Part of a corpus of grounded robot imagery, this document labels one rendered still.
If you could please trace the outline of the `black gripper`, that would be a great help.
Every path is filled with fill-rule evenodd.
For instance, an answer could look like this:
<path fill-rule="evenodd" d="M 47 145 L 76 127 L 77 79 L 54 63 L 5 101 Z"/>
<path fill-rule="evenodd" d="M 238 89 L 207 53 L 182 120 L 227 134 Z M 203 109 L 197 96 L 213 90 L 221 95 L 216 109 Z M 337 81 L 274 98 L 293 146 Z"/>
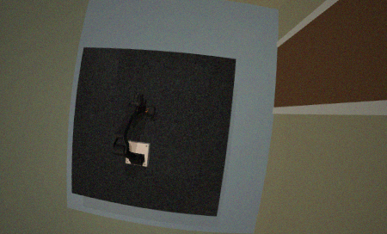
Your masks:
<path fill-rule="evenodd" d="M 143 105 L 141 107 L 143 109 L 141 114 L 144 114 L 145 111 L 149 111 L 149 115 L 155 115 L 156 113 L 156 107 L 150 106 L 149 108 L 144 108 Z"/>

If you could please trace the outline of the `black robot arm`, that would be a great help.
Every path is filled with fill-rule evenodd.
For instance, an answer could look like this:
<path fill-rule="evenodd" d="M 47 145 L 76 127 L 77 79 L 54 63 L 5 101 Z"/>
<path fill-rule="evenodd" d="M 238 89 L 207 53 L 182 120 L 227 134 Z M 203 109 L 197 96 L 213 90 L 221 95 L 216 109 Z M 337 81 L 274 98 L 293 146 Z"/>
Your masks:
<path fill-rule="evenodd" d="M 141 165 L 141 166 L 144 164 L 144 154 L 130 152 L 129 142 L 126 139 L 126 134 L 129 130 L 132 120 L 135 117 L 138 117 L 138 114 L 142 112 L 143 109 L 141 105 L 143 105 L 143 107 L 146 108 L 145 106 L 146 102 L 147 100 L 145 97 L 143 97 L 143 95 L 134 94 L 133 102 L 130 101 L 126 106 L 126 115 L 123 119 L 123 122 L 120 125 L 118 132 L 115 135 L 115 139 L 112 147 L 114 155 L 124 156 L 129 159 L 129 162 L 131 164 Z M 118 139 L 123 139 L 125 145 L 117 145 L 116 142 Z"/>

